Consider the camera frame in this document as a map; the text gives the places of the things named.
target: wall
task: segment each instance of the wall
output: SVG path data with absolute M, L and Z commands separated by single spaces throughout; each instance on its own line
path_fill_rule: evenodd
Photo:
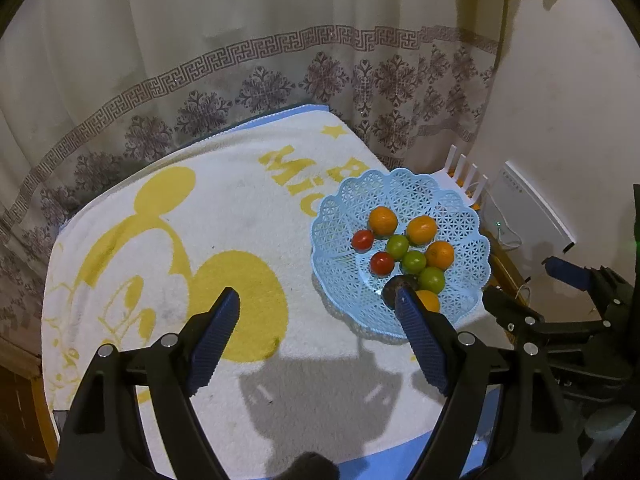
M 512 160 L 577 237 L 567 259 L 634 278 L 640 48 L 610 0 L 510 0 L 500 65 L 471 161 Z M 532 306 L 597 319 L 586 294 L 543 276 Z

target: blue gripper pad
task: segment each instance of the blue gripper pad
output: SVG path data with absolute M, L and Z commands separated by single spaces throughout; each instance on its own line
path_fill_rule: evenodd
M 422 308 L 424 307 L 414 302 L 407 290 L 404 288 L 398 290 L 396 317 L 409 340 L 420 369 L 429 384 L 435 386 L 441 394 L 447 395 L 449 390 L 447 358 L 420 313 Z
M 578 290 L 590 290 L 591 271 L 584 267 L 578 267 L 568 261 L 548 257 L 544 262 L 546 273 L 560 282 L 565 282 Z
M 190 370 L 186 383 L 187 394 L 190 397 L 199 388 L 209 384 L 239 317 L 240 297 L 236 291 L 232 290 L 211 317 L 209 326 L 191 352 Z

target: white curtain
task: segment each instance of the white curtain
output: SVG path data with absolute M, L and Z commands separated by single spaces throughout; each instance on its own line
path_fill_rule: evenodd
M 0 39 L 0 334 L 39 351 L 60 224 L 181 145 L 305 100 L 389 168 L 474 140 L 504 0 L 26 0 Z

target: white device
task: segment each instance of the white device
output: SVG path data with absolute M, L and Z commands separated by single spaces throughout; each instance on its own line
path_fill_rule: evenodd
M 575 244 L 551 206 L 510 161 L 484 196 L 481 219 L 527 281 L 544 272 L 543 260 Z
M 486 175 L 478 174 L 478 167 L 475 164 L 471 164 L 469 167 L 466 163 L 466 156 L 464 153 L 460 153 L 458 161 L 453 166 L 453 159 L 456 156 L 457 147 L 452 144 L 449 149 L 449 155 L 447 155 L 447 161 L 444 163 L 444 167 L 441 170 L 431 173 L 431 176 L 436 180 L 440 189 L 451 189 L 460 195 L 462 203 L 468 207 L 478 202 L 480 194 L 484 189 L 484 185 L 488 179 Z M 463 171 L 466 170 L 466 176 L 464 181 L 459 184 L 460 177 Z M 471 192 L 470 188 L 474 186 L 475 189 Z

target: dark fruit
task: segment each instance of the dark fruit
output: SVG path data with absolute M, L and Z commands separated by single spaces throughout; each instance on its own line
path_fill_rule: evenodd
M 351 247 L 356 249 L 356 251 L 368 251 L 372 245 L 373 232 L 368 229 L 360 229 L 360 231 L 356 231 L 356 234 L 354 234 L 351 239 Z
M 388 276 L 394 270 L 395 264 L 391 254 L 385 253 L 385 251 L 378 251 L 371 257 L 369 266 L 371 272 L 376 276 Z
M 412 288 L 418 290 L 418 279 L 415 276 L 408 274 L 402 274 L 401 276 L 394 276 L 385 286 L 382 288 L 382 301 L 391 310 L 396 309 L 396 294 L 401 287 Z

